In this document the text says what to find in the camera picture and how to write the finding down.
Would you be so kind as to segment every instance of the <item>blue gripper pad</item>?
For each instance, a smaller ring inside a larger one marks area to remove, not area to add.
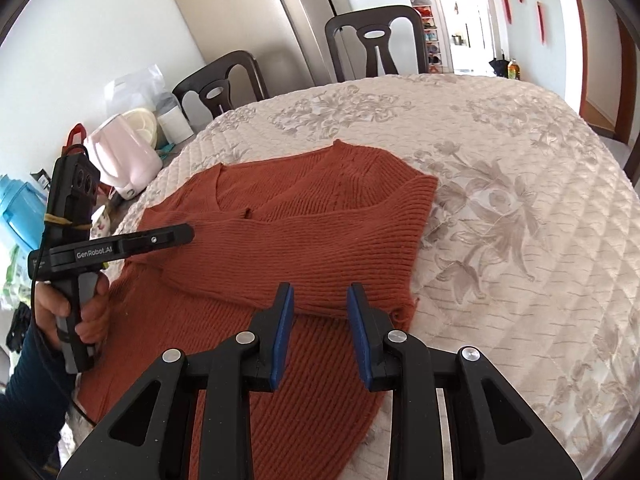
[[[289,346],[289,336],[291,335],[291,325],[293,323],[293,306],[293,287],[289,285],[284,306],[280,313],[276,339],[273,342],[273,353],[271,354],[271,376],[269,382],[274,390],[280,385],[280,380],[284,373],[287,347]]]
[[[367,390],[369,390],[373,382],[371,352],[367,333],[362,321],[362,314],[358,307],[358,300],[356,299],[352,286],[347,289],[347,316],[349,317],[349,324],[351,325],[351,335],[353,336],[353,347],[356,351],[356,361],[358,362],[360,379]]]

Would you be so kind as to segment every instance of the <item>red handle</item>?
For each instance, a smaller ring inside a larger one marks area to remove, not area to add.
[[[76,141],[76,136],[80,136],[80,140]],[[73,146],[74,144],[82,144],[84,143],[84,140],[86,139],[86,129],[84,126],[82,126],[82,124],[78,123],[76,124],[76,126],[73,127],[73,129],[69,132],[68,136],[66,137],[66,144],[62,147],[62,153],[65,153],[65,151],[68,149],[69,146]]]

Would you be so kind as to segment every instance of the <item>chair back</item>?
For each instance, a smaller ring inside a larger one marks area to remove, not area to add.
[[[389,39],[391,38],[391,23],[398,18],[407,18],[414,30],[415,53],[418,61],[418,73],[426,74],[429,71],[427,53],[424,40],[424,27],[420,14],[413,8],[404,5],[375,7],[374,9],[355,10],[346,14],[339,14],[331,18],[324,27],[331,60],[334,63],[335,76],[338,82],[344,82],[344,71],[338,56],[338,46],[335,34],[343,27],[353,27],[358,39],[367,51],[366,77],[378,76],[378,56],[376,47],[380,52],[380,61],[386,74],[398,74],[398,69],[389,51]],[[377,37],[367,37],[371,32],[380,32]]]
[[[184,111],[182,100],[185,94],[190,91],[198,94],[202,103],[214,117],[233,110],[229,73],[236,65],[243,66],[247,71],[256,100],[268,99],[267,87],[255,57],[245,50],[236,50],[209,63],[176,85],[174,95],[178,98],[182,111]],[[220,92],[209,97],[209,93],[216,88],[220,89]]]

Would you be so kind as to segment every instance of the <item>white container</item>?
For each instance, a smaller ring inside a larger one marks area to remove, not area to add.
[[[126,200],[137,196],[162,170],[162,160],[121,115],[113,116],[85,140],[100,180]]]
[[[156,99],[156,118],[170,144],[179,144],[194,133],[182,113],[178,99],[169,92],[160,94]]]

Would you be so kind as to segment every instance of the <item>metal screw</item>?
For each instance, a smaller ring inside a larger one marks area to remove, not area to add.
[[[467,361],[478,361],[480,358],[480,351],[472,346],[467,346],[462,349],[462,357]]]
[[[162,361],[165,363],[175,363],[178,359],[180,359],[180,351],[176,348],[165,350],[162,354]]]
[[[255,334],[253,332],[241,332],[236,336],[236,341],[241,345],[248,345],[255,341]]]
[[[392,330],[386,335],[392,343],[404,343],[406,334],[402,330]]]

